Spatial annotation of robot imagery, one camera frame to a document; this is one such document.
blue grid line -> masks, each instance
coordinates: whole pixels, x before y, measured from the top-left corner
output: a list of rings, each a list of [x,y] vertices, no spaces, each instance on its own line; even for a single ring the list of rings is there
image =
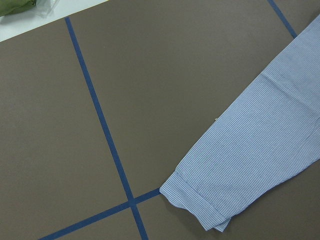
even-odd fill
[[[147,193],[145,193],[145,194],[143,194],[141,196],[136,197],[134,200],[135,200],[136,204],[139,204],[139,203],[141,203],[143,201],[146,201],[148,199],[151,199],[151,198],[153,198],[153,197],[155,197],[155,196],[157,196],[159,194],[160,194],[159,188],[157,188],[155,190],[149,191],[149,192],[147,192]],[[103,211],[101,213],[98,213],[96,215],[88,217],[88,218],[86,218],[86,219],[84,219],[82,221],[79,221],[79,222],[75,223],[75,224],[67,226],[67,227],[65,227],[65,228],[63,228],[63,229],[61,229],[59,231],[56,231],[56,232],[51,233],[51,234],[49,234],[47,236],[44,236],[44,237],[40,238],[39,240],[55,240],[55,239],[58,239],[58,238],[60,238],[60,237],[62,237],[64,235],[67,235],[67,234],[70,234],[70,233],[72,233],[72,232],[74,232],[76,230],[82,229],[82,228],[84,228],[84,227],[86,227],[86,226],[88,226],[90,224],[98,222],[98,221],[100,221],[102,219],[105,219],[105,218],[107,218],[107,217],[109,217],[109,216],[111,216],[113,214],[119,213],[122,210],[128,209],[130,207],[131,206],[130,206],[129,202],[126,201],[126,202],[124,202],[124,203],[122,203],[120,205],[112,207],[112,208],[110,208],[108,210],[105,210],[105,211]]]
[[[140,213],[139,213],[137,205],[135,203],[134,196],[132,194],[132,191],[131,191],[127,176],[125,174],[124,168],[123,168],[122,163],[120,161],[120,158],[119,158],[115,143],[114,143],[114,141],[112,139],[109,127],[108,127],[107,122],[106,122],[106,118],[105,118],[104,113],[103,113],[103,111],[101,109],[101,105],[99,103],[99,100],[98,100],[94,85],[92,83],[89,71],[87,69],[87,65],[86,65],[84,57],[82,55],[82,52],[81,52],[81,49],[80,49],[76,34],[74,32],[73,26],[71,24],[70,18],[66,17],[64,20],[65,20],[65,23],[67,25],[67,28],[68,28],[68,31],[69,31],[69,34],[70,34],[70,38],[71,38],[72,43],[73,43],[74,50],[76,52],[76,56],[77,56],[77,58],[79,60],[79,64],[81,66],[81,69],[82,69],[82,72],[83,72],[83,76],[85,78],[85,82],[86,82],[88,90],[90,92],[90,95],[91,95],[91,98],[92,98],[96,113],[98,115],[98,118],[99,118],[102,130],[103,130],[105,139],[106,139],[106,141],[107,141],[107,143],[109,145],[109,148],[110,148],[110,151],[111,151],[111,155],[113,157],[116,169],[117,169],[118,174],[120,176],[120,180],[121,180],[123,189],[125,191],[126,197],[128,199],[132,214],[134,216],[135,223],[136,223],[136,225],[138,227],[141,239],[142,240],[148,240],[149,238],[148,238],[144,223],[143,223],[143,221],[141,219]]]
[[[280,10],[280,8],[277,6],[277,4],[274,2],[274,0],[267,0],[267,1],[271,5],[271,7],[275,11],[275,13],[278,15],[278,17],[281,19],[281,21],[284,24],[284,26],[286,27],[286,29],[288,29],[291,36],[295,39],[297,37],[297,34],[296,34],[295,30],[293,29],[293,27],[288,22],[288,20],[286,19],[285,15]]]

blue striped sleeve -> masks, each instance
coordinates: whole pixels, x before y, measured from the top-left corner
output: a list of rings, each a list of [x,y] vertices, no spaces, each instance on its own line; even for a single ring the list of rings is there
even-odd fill
[[[195,143],[160,188],[205,230],[320,159],[320,16]]]

sleeve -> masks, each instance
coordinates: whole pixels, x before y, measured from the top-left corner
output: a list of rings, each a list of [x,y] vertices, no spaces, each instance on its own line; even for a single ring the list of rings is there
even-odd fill
[[[195,143],[161,186],[205,230],[320,158],[320,16]]]

blue tape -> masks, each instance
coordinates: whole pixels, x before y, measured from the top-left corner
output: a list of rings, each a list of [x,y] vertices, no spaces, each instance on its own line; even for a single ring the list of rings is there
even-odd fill
[[[275,13],[278,15],[278,17],[281,19],[281,21],[285,25],[286,29],[288,29],[291,36],[295,39],[297,37],[297,34],[296,34],[295,30],[293,29],[293,27],[288,22],[288,20],[286,19],[285,15],[281,12],[280,8],[276,5],[274,0],[267,0],[267,1],[271,5],[271,7],[275,11]]]
[[[144,201],[146,201],[146,200],[148,200],[148,199],[151,199],[151,198],[153,198],[153,197],[155,197],[155,196],[158,196],[158,195],[160,194],[159,189],[160,189],[160,188],[157,188],[157,189],[155,189],[155,190],[149,191],[149,192],[147,192],[147,193],[145,193],[145,194],[143,194],[143,195],[141,195],[141,196],[136,197],[136,198],[134,199],[134,200],[135,200],[135,203],[136,203],[136,204],[139,204],[139,203],[144,202]]]
[[[103,130],[103,133],[104,133],[104,136],[105,136],[105,139],[106,139],[106,141],[107,141],[107,143],[109,145],[109,148],[110,148],[110,151],[111,151],[111,155],[113,157],[116,169],[117,169],[118,174],[120,176],[121,183],[123,185],[123,189],[125,191],[126,197],[127,197],[128,202],[130,204],[130,207],[132,209],[132,213],[133,213],[136,225],[138,227],[141,239],[142,240],[148,240],[146,229],[145,229],[144,224],[142,222],[142,219],[141,219],[141,216],[139,214],[138,208],[137,208],[137,206],[135,204],[134,196],[132,194],[132,191],[131,191],[127,176],[125,174],[124,168],[123,168],[123,166],[121,164],[121,161],[120,161],[120,158],[119,158],[115,143],[114,143],[114,141],[112,139],[109,127],[107,125],[104,113],[103,113],[103,111],[101,109],[101,105],[99,103],[99,100],[98,100],[94,85],[92,83],[89,71],[87,69],[87,65],[86,65],[84,57],[82,55],[82,52],[81,52],[81,49],[80,49],[80,46],[79,46],[75,31],[74,31],[74,29],[72,27],[70,18],[66,17],[64,20],[65,20],[65,23],[67,25],[67,28],[68,28],[68,31],[69,31],[69,34],[70,34],[70,37],[71,37],[71,40],[72,40],[72,43],[73,43],[73,47],[74,47],[76,56],[77,56],[77,58],[79,60],[79,64],[81,66],[86,85],[87,85],[87,87],[89,89],[89,92],[90,92],[90,95],[91,95],[91,98],[92,98],[96,113],[98,115],[102,130]]]
[[[73,224],[71,226],[68,226],[68,227],[66,227],[64,229],[56,231],[56,232],[54,232],[54,233],[52,233],[52,234],[50,234],[48,236],[42,237],[39,240],[54,240],[54,239],[60,238],[60,237],[62,237],[64,235],[72,233],[72,232],[74,232],[74,231],[76,231],[78,229],[86,227],[86,226],[88,226],[90,224],[93,224],[93,223],[95,223],[97,221],[105,219],[106,217],[109,217],[109,216],[111,216],[113,214],[116,214],[116,213],[118,213],[118,212],[120,212],[122,210],[128,209],[128,208],[130,208],[129,202],[124,202],[124,203],[122,203],[122,204],[120,204],[118,206],[110,208],[110,209],[108,209],[106,211],[103,211],[103,212],[98,213],[98,214],[96,214],[94,216],[88,217],[87,219],[79,221],[79,222],[77,222],[77,223],[75,223],[75,224]]]

garment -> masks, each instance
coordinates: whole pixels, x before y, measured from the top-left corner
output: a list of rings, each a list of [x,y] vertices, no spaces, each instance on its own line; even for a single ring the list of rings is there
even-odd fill
[[[205,230],[320,159],[320,16],[195,143],[161,186]]]
[[[0,17],[18,14],[36,5],[37,0],[0,0]]]

